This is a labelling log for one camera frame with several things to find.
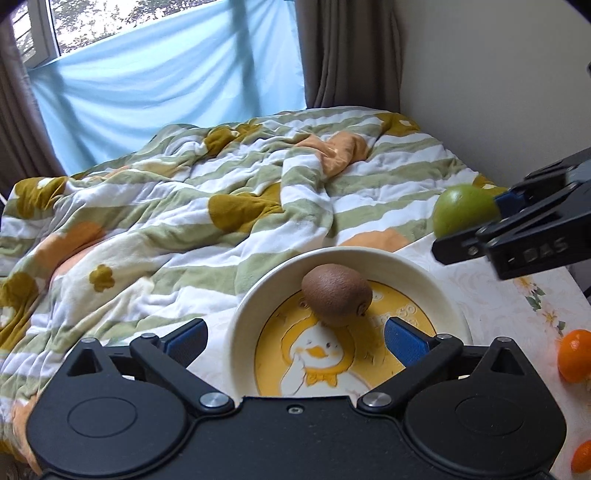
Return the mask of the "brown kiwi fruit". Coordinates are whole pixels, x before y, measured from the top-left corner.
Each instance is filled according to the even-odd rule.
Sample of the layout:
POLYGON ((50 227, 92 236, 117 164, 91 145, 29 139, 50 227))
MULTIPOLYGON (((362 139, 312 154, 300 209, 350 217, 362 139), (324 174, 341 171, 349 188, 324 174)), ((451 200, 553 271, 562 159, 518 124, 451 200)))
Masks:
POLYGON ((339 264, 318 265, 304 275, 301 293, 318 320, 332 327, 358 321, 373 302, 369 281, 339 264))

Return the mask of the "light blue window sheet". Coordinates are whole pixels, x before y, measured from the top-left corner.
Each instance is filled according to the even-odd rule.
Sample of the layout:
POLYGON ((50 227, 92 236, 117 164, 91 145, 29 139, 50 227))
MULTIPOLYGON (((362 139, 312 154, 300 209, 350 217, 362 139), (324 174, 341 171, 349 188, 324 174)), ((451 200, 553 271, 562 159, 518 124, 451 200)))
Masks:
POLYGON ((291 1, 215 1, 30 70, 69 173, 144 146, 169 124, 200 127, 304 109, 291 1))

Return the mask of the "brown curtain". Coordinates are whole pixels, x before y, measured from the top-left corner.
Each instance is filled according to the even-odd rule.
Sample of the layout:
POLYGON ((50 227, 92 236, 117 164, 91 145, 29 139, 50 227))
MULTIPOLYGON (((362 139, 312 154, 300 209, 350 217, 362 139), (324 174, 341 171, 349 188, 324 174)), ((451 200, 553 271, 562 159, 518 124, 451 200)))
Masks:
POLYGON ((310 108, 400 110, 402 60, 393 1, 297 1, 310 108))
POLYGON ((32 177, 58 177, 65 171, 47 129, 21 59, 10 19, 1 22, 0 63, 1 194, 32 177))

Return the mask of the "brown right curtain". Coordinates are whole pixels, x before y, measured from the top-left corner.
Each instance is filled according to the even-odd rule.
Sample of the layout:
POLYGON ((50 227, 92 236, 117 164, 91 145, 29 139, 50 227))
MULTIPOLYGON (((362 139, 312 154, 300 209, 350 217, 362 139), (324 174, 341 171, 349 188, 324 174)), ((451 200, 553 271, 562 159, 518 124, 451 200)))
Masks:
POLYGON ((393 1, 297 1, 310 108, 400 110, 402 60, 393 1))

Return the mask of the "window frame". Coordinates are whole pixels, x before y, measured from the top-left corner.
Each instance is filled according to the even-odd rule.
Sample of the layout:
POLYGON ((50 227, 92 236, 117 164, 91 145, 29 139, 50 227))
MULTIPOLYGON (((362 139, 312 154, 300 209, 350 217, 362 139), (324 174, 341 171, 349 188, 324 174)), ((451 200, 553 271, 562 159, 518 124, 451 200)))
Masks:
POLYGON ((207 0, 24 1, 10 15, 10 20, 23 63, 35 68, 143 24, 207 3, 207 0))

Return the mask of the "orange tangerine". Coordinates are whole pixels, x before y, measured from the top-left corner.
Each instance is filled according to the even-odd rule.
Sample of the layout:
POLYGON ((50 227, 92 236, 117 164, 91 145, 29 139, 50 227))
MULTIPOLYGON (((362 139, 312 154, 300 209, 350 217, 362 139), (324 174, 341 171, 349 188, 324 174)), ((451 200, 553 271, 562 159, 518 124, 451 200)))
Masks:
POLYGON ((573 474, 584 474, 591 470, 590 440, 587 440, 578 446, 573 453, 570 466, 573 474))

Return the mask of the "cream duck pattern bowl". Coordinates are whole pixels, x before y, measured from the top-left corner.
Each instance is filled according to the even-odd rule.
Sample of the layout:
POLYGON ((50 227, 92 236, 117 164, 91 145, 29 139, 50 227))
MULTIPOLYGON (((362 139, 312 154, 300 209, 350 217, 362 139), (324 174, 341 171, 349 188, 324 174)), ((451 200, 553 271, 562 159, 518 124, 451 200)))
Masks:
POLYGON ((228 389, 235 399, 359 398, 404 368, 386 346, 392 317, 472 340, 442 284, 400 254, 332 247, 297 256, 240 302, 224 350, 228 389))

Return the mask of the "green lime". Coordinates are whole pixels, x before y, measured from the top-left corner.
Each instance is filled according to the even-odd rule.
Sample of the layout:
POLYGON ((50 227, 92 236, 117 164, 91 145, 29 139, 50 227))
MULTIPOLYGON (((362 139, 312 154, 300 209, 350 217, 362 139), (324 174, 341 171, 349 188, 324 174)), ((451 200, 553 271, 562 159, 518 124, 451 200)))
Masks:
POLYGON ((437 238, 453 235, 501 219, 495 195, 462 184, 448 188, 435 203, 432 222, 437 238))

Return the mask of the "small orange mandarin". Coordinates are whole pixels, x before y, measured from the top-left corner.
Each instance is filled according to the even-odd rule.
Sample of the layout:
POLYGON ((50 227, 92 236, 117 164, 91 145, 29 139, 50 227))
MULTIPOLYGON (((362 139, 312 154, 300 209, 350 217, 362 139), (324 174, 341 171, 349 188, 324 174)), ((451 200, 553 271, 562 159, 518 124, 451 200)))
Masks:
POLYGON ((562 339, 557 366, 560 375, 568 383, 581 383, 590 377, 591 332, 589 330, 573 330, 562 339))

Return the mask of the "brown left curtain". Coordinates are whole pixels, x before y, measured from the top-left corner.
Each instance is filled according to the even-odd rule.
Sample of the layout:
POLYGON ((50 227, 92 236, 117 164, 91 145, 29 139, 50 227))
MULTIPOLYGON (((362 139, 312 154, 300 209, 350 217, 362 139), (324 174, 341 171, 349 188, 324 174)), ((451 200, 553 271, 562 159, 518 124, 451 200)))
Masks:
POLYGON ((47 129, 21 59, 10 19, 1 22, 0 63, 1 194, 32 177, 58 177, 65 171, 47 129))

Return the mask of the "white floral tablecloth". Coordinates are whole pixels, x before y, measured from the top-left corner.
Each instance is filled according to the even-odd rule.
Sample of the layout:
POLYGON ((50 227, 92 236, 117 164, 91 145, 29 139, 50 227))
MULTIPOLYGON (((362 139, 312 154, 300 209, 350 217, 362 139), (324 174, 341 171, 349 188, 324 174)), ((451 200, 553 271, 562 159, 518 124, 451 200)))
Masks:
MULTIPOLYGON (((402 363, 384 343, 386 320, 394 315, 425 332, 458 333, 475 345, 507 336, 536 367, 567 420, 567 439, 552 467, 560 479, 571 479, 576 448, 590 438, 590 385, 568 384, 559 374, 557 355, 568 333, 590 327, 590 305, 565 268, 508 281, 499 281, 483 259, 452 266, 439 264, 431 254, 428 235, 397 253, 380 250, 379 258, 361 272, 372 280, 376 296, 366 326, 349 326, 355 356, 348 369, 339 372, 338 385, 322 382, 302 386, 304 393, 363 391, 398 373, 402 363)), ((229 388, 228 357, 232 334, 239 335, 238 366, 256 394, 279 395, 287 362, 280 355, 286 332, 307 320, 307 308, 297 306, 300 283, 289 275, 276 276, 270 296, 249 319, 235 321, 237 306, 215 304, 205 319, 209 339, 204 354, 193 361, 192 373, 215 387, 229 388)))

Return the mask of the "striped floral quilt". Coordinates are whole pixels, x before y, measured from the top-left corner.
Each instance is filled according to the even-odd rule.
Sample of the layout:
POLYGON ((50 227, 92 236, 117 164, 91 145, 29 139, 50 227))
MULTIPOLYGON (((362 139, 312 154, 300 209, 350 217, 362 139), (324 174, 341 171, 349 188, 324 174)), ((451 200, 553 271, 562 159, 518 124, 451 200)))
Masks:
POLYGON ((200 317, 222 337, 247 290, 322 247, 396 251, 449 187, 493 190, 412 119, 365 107, 161 129, 142 149, 12 189, 1 217, 1 452, 84 337, 124 344, 200 317))

